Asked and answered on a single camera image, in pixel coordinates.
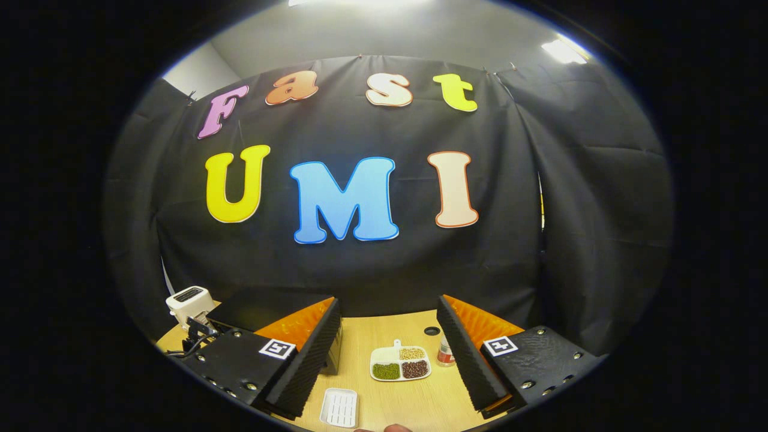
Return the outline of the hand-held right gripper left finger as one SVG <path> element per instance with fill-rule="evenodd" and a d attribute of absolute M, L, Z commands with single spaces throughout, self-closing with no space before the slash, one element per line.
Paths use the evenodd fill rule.
<path fill-rule="evenodd" d="M 334 298 L 301 349 L 264 336 L 266 328 L 231 328 L 180 361 L 225 396 L 293 420 L 304 412 L 340 326 L 340 302 Z"/>

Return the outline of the ceiling light panel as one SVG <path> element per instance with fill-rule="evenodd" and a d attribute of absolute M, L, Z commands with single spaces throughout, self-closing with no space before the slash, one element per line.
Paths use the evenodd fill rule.
<path fill-rule="evenodd" d="M 586 65 L 592 55 L 583 47 L 567 38 L 557 38 L 541 45 L 541 48 L 555 61 L 563 65 Z"/>
<path fill-rule="evenodd" d="M 432 1 L 433 0 L 287 0 L 287 3 L 288 7 L 298 7 L 307 4 L 334 4 L 384 8 L 422 5 Z"/>

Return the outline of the black backdrop cloth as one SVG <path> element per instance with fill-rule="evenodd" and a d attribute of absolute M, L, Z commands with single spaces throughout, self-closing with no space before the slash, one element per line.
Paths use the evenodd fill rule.
<path fill-rule="evenodd" d="M 152 341 L 190 286 L 220 302 L 323 293 L 347 317 L 445 293 L 603 355 L 661 285 L 674 188 L 644 109 L 603 67 L 363 55 L 197 101 L 157 80 L 117 142 L 104 218 Z"/>

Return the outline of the white toaster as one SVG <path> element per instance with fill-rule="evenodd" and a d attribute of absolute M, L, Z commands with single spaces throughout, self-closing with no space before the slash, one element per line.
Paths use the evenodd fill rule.
<path fill-rule="evenodd" d="M 193 318 L 203 325 L 209 325 L 208 313 L 215 304 L 209 290 L 200 286 L 191 286 L 166 299 L 170 315 L 175 317 L 184 330 L 189 329 L 188 320 Z"/>

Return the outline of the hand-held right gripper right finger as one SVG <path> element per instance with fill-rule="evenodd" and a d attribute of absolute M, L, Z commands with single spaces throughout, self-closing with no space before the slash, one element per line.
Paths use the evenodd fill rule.
<path fill-rule="evenodd" d="M 472 406 L 484 418 L 543 404 L 604 361 L 548 326 L 520 326 L 449 295 L 436 317 Z"/>

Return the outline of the white ribbed tray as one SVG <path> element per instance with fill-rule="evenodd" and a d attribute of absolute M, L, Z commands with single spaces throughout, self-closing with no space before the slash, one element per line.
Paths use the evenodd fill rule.
<path fill-rule="evenodd" d="M 319 413 L 326 425 L 355 429 L 358 421 L 358 394 L 354 390 L 327 388 Z"/>

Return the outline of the white divided bean dish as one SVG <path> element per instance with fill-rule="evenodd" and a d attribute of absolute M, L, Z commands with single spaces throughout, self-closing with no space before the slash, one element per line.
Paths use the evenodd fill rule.
<path fill-rule="evenodd" d="M 424 379 L 433 368 L 425 348 L 406 346 L 400 340 L 372 350 L 368 362 L 370 377 L 376 381 L 398 382 Z"/>

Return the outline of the clear bottle with red label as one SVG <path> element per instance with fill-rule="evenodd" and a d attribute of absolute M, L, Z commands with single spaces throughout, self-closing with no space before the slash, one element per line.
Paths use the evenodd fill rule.
<path fill-rule="evenodd" d="M 438 346 L 438 352 L 436 353 L 436 361 L 441 367 L 451 367 L 456 365 L 455 357 L 452 352 L 452 348 L 449 345 L 449 341 L 445 333 L 442 333 Z"/>

